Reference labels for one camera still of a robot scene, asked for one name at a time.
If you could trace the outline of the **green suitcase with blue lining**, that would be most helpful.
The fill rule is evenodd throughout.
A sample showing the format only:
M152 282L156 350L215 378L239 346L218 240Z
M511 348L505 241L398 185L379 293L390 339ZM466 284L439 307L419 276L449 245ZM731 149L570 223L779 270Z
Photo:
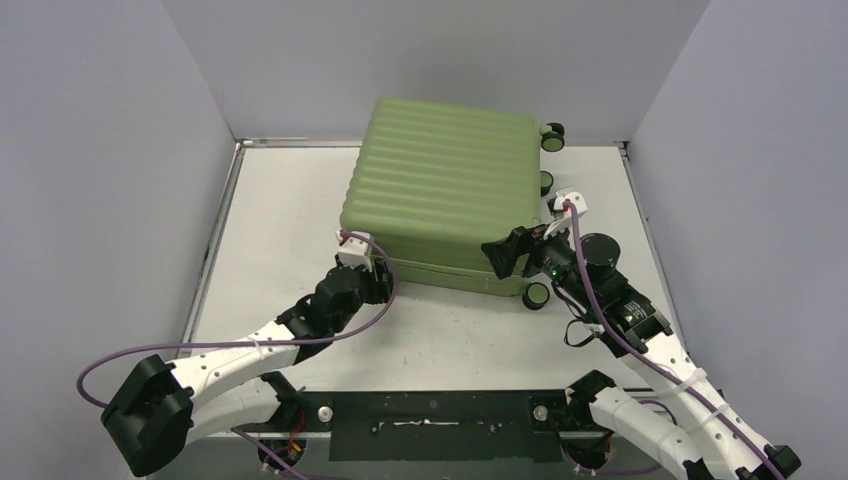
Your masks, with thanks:
M565 129L531 115L384 97L372 110L339 217L370 234L402 281L495 296L527 292L499 278L483 245L541 223L541 158Z

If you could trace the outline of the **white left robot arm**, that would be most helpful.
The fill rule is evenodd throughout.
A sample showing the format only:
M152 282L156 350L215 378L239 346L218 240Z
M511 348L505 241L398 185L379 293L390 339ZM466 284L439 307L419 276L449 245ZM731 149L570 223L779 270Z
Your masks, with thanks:
M192 343L194 355L172 361L159 356L163 345L148 345L149 357L102 404L101 423L137 477L216 432L266 422L287 429L299 403L281 369L354 336L351 318L366 304L390 308L398 281L387 257L338 260L313 293L240 340Z

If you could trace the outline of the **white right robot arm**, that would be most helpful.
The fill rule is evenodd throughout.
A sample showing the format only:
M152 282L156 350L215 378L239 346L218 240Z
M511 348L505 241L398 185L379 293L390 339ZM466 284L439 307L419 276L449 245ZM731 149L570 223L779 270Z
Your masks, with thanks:
M482 244L494 273L541 273L557 293L585 309L580 316L611 353L641 377L667 407L663 418L593 370L565 390L576 426L598 425L626 438L677 479L788 479L801 459L787 445L758 434L709 382L671 323L618 270L620 245L601 233L569 241L545 238L542 227L517 227Z

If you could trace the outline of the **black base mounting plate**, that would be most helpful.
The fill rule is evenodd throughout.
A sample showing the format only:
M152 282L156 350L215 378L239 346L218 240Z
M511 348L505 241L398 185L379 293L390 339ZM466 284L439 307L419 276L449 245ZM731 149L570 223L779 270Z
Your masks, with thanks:
M602 452L611 437L560 390L312 391L244 428L326 439L332 461L558 462L566 448Z

